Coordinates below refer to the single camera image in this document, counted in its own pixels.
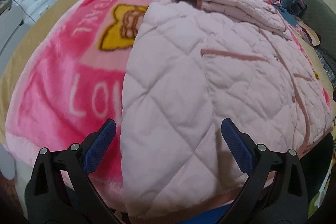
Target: blue gripper pad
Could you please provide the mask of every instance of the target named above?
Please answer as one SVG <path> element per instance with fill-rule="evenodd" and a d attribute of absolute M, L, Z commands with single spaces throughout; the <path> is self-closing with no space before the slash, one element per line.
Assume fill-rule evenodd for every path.
<path fill-rule="evenodd" d="M 83 170 L 86 175 L 93 173 L 116 135 L 117 126 L 113 120 L 103 128 L 84 155 Z"/>
<path fill-rule="evenodd" d="M 239 136 L 241 133 L 235 126 L 232 126 L 229 119 L 223 120 L 221 132 L 240 170 L 251 176 L 253 173 L 253 155 Z"/>

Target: black cable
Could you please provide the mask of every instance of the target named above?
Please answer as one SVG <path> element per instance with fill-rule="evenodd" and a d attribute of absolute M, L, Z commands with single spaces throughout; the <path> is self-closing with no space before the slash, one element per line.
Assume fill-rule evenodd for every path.
<path fill-rule="evenodd" d="M 16 2 L 17 3 L 17 5 L 19 5 L 20 7 L 21 7 L 21 9 L 23 10 L 23 12 L 34 22 L 34 23 L 36 23 L 36 21 L 30 16 L 30 15 L 28 15 L 27 13 L 26 13 L 26 11 L 23 9 L 23 7 L 20 5 L 20 3 L 18 3 L 16 0 L 11 0 L 11 1 L 14 1 L 14 2 Z"/>

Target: fleece blanket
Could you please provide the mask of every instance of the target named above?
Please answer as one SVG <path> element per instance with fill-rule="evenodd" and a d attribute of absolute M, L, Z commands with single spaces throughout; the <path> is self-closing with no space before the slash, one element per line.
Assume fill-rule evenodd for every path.
<path fill-rule="evenodd" d="M 117 135 L 91 180 L 106 204 L 122 211 L 121 92 L 151 1 L 80 0 L 29 59 L 6 119 L 8 150 L 33 166 L 40 148 L 67 149 L 113 118 Z"/>
<path fill-rule="evenodd" d="M 332 127 L 318 78 L 292 27 L 264 1 L 154 0 L 122 94 L 132 223 L 177 223 L 237 195 L 247 175 L 221 136 L 227 117 L 255 143 L 302 157 Z"/>

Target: quilted fabric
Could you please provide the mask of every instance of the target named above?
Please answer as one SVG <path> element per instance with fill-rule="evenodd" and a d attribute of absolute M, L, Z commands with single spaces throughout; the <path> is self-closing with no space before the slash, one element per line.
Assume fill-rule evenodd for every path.
<path fill-rule="evenodd" d="M 323 88 L 289 28 L 261 0 L 150 4 L 122 95 L 132 222 L 176 223 L 234 198 L 247 177 L 221 137 L 227 117 L 255 143 L 299 155 L 328 132 Z"/>

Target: gray headboard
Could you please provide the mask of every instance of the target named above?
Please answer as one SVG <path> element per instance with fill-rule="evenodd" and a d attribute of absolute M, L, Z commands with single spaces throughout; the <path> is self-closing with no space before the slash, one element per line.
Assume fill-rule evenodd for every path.
<path fill-rule="evenodd" d="M 336 14 L 323 0 L 303 0 L 308 5 L 302 20 L 321 36 L 319 51 L 336 73 Z"/>

